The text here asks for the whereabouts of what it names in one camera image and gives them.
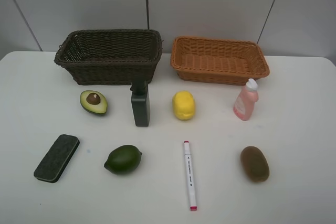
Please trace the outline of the yellow lemon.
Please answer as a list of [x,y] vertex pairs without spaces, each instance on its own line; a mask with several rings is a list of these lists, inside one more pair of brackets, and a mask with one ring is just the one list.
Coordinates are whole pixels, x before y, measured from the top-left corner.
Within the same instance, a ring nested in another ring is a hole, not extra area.
[[179,120],[190,120],[196,113],[196,103],[189,91],[178,91],[172,98],[172,106]]

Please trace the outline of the dark brown wicker basket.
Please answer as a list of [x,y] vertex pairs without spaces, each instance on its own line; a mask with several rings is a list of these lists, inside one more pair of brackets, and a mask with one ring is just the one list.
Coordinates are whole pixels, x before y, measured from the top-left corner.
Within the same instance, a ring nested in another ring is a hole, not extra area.
[[83,86],[150,83],[162,55],[162,38],[150,29],[77,30],[56,52],[55,64]]

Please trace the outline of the white red-capped marker pen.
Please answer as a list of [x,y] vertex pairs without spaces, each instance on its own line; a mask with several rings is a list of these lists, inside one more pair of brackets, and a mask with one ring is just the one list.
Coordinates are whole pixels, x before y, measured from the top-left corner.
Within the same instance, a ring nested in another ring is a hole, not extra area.
[[184,163],[186,171],[188,202],[190,206],[190,211],[196,211],[197,210],[196,190],[195,190],[192,155],[189,141],[184,141],[183,148],[184,148]]

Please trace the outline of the dark green spray bottle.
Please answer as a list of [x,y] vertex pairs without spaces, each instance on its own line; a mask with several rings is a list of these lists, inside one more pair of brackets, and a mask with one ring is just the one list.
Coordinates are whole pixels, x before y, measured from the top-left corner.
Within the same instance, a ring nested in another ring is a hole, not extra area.
[[150,100],[148,84],[145,80],[133,80],[130,90],[135,125],[148,127],[150,122]]

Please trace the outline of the orange wicker basket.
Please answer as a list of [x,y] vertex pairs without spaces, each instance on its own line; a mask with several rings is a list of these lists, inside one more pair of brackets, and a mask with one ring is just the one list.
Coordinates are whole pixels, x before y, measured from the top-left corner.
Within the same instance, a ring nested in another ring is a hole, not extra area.
[[171,66],[185,81],[243,86],[270,74],[254,42],[180,36],[174,39]]

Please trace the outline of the dark grey whiteboard eraser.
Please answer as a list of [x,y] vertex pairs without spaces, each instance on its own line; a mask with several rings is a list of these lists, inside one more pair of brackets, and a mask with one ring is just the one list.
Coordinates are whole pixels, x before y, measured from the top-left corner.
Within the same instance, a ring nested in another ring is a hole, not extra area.
[[37,180],[56,183],[80,144],[76,136],[62,134],[58,136],[49,151],[43,157],[33,175]]

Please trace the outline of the pink lotion bottle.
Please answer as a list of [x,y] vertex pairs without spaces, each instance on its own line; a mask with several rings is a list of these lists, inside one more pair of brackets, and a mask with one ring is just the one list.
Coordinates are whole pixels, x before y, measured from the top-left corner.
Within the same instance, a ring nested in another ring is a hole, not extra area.
[[247,121],[250,119],[258,100],[258,84],[254,79],[249,78],[235,101],[233,111],[238,118]]

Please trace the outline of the halved avocado with pit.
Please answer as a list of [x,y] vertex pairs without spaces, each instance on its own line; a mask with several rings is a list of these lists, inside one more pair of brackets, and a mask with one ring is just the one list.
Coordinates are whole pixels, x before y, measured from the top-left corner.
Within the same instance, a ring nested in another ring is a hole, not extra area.
[[80,94],[80,104],[88,112],[104,115],[108,109],[108,102],[103,94],[98,91],[85,90]]

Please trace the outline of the green lime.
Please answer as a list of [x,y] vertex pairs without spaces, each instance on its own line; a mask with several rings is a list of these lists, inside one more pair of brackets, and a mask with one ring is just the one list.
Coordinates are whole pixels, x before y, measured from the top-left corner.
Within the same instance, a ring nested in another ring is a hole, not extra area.
[[129,174],[141,163],[142,152],[133,145],[123,145],[114,149],[104,163],[104,168],[116,175]]

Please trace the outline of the brown kiwi fruit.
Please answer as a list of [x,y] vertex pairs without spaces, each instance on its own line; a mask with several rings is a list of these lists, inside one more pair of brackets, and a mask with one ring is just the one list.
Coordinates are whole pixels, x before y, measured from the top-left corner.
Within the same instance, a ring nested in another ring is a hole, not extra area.
[[254,183],[265,182],[270,174],[268,162],[262,151],[255,146],[244,148],[240,161],[247,177]]

